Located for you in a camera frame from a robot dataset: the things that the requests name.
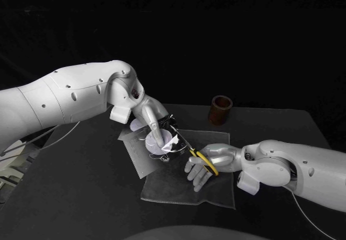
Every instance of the wire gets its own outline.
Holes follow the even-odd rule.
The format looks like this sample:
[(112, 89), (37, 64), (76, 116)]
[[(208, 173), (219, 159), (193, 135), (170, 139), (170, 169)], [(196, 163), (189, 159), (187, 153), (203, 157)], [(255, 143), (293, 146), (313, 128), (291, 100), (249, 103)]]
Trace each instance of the wire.
[(17, 157), (17, 156), (20, 156), (20, 155), (26, 155), (26, 154), (39, 152), (39, 151), (42, 151), (43, 149), (46, 149), (46, 148), (49, 148), (50, 146), (53, 146), (53, 145), (71, 134), (71, 132), (72, 132), (74, 129), (76, 128), (78, 124), (79, 124), (79, 122), (76, 123), (76, 125), (74, 126), (74, 128), (69, 130), (69, 132), (63, 135), (63, 137), (62, 137), (59, 140), (56, 140), (52, 144), (49, 144), (48, 146), (45, 146), (43, 148), (40, 148), (40, 149), (37, 149), (37, 150), (35, 150), (35, 151), (30, 151), (30, 152), (22, 153), (22, 154), (19, 154), (19, 155), (10, 156), (10, 157), (1, 159), (0, 162), (4, 161), (4, 160), (7, 160), (7, 159), (12, 159), (12, 158), (14, 158), (14, 157)]
[(316, 227), (316, 229), (317, 229), (330, 239), (336, 240), (333, 237), (330, 237), (330, 236), (317, 228), (317, 226), (314, 225), (314, 223), (313, 223), (311, 220), (309, 219), (309, 216), (307, 216), (307, 215), (304, 214), (304, 212), (303, 212), (303, 209), (301, 209), (301, 206), (300, 206), (298, 201), (297, 201), (297, 199), (296, 199), (294, 193), (291, 193), (291, 195), (293, 195), (294, 201), (296, 201), (296, 203), (297, 203), (297, 207), (298, 207), (298, 209), (300, 209), (300, 211), (301, 211), (306, 219), (307, 219), (309, 222), (311, 223), (311, 225)]
[(32, 141), (26, 142), (25, 144), (16, 146), (14, 148), (12, 148), (10, 150), (4, 151), (0, 155), (0, 157), (3, 157), (6, 155), (6, 153), (12, 152), (13, 150), (19, 149), (20, 147), (29, 145), (32, 142), (35, 142), (37, 139), (40, 139), (45, 135), (48, 135), (61, 125), (55, 126), (50, 130), (48, 130), (42, 135), (39, 135)]

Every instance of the table surface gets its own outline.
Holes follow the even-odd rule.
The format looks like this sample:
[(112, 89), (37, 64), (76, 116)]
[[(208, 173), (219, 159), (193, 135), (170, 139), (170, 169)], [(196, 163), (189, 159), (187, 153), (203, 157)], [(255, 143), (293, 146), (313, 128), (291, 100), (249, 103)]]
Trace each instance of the table surface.
[[(164, 106), (180, 129), (226, 132), (238, 148), (268, 139), (329, 148), (306, 111), (234, 107), (225, 125), (212, 126), (208, 106)], [(1, 240), (114, 240), (172, 225), (222, 227), (268, 239), (327, 239), (283, 187), (261, 184), (252, 196), (234, 186), (236, 210), (208, 203), (189, 206), (143, 201), (146, 179), (138, 179), (124, 143), (117, 140), (123, 125), (110, 120), (110, 111), (82, 121), (39, 154), (0, 211)], [(46, 144), (74, 125), (61, 126)], [(298, 202), (316, 225), (340, 238), (345, 213), (300, 197)]]

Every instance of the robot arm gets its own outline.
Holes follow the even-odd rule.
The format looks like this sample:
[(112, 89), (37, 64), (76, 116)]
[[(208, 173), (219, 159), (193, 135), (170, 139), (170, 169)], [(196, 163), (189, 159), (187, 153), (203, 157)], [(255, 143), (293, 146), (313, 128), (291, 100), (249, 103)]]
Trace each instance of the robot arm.
[(27, 85), (0, 91), (0, 153), (39, 130), (104, 113), (110, 104), (110, 118), (125, 124), (133, 110), (163, 146), (157, 120), (167, 110), (146, 95), (134, 68), (114, 60), (63, 67)]
[[(236, 186), (249, 194), (260, 191), (260, 183), (284, 187), (314, 203), (346, 212), (346, 153), (275, 140), (242, 149), (216, 143), (203, 150), (219, 172), (241, 171)], [(190, 157), (189, 163), (203, 164), (203, 160)]]

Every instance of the white disc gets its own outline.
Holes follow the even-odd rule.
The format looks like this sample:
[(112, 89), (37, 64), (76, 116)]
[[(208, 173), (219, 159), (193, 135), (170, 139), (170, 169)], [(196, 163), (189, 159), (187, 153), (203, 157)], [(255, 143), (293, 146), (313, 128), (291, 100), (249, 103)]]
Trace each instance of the white disc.
[(131, 131), (137, 131), (138, 129), (141, 129), (144, 127), (143, 123), (140, 122), (140, 120), (136, 118), (133, 121), (131, 121), (131, 124), (130, 124), (130, 129)]
[(156, 155), (167, 154), (172, 151), (173, 143), (167, 145), (167, 143), (172, 141), (172, 138), (173, 138), (172, 133), (166, 129), (160, 129), (160, 134), (164, 141), (163, 148), (157, 146), (157, 141), (153, 136), (153, 132), (150, 132), (150, 134), (146, 136), (146, 149)]

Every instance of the brown cup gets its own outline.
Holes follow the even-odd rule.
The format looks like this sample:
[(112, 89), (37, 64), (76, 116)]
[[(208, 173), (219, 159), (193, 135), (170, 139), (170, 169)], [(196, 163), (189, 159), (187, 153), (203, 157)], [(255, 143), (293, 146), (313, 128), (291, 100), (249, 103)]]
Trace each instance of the brown cup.
[(210, 102), (209, 122), (219, 126), (226, 122), (229, 109), (234, 106), (234, 102), (229, 97), (218, 95)]

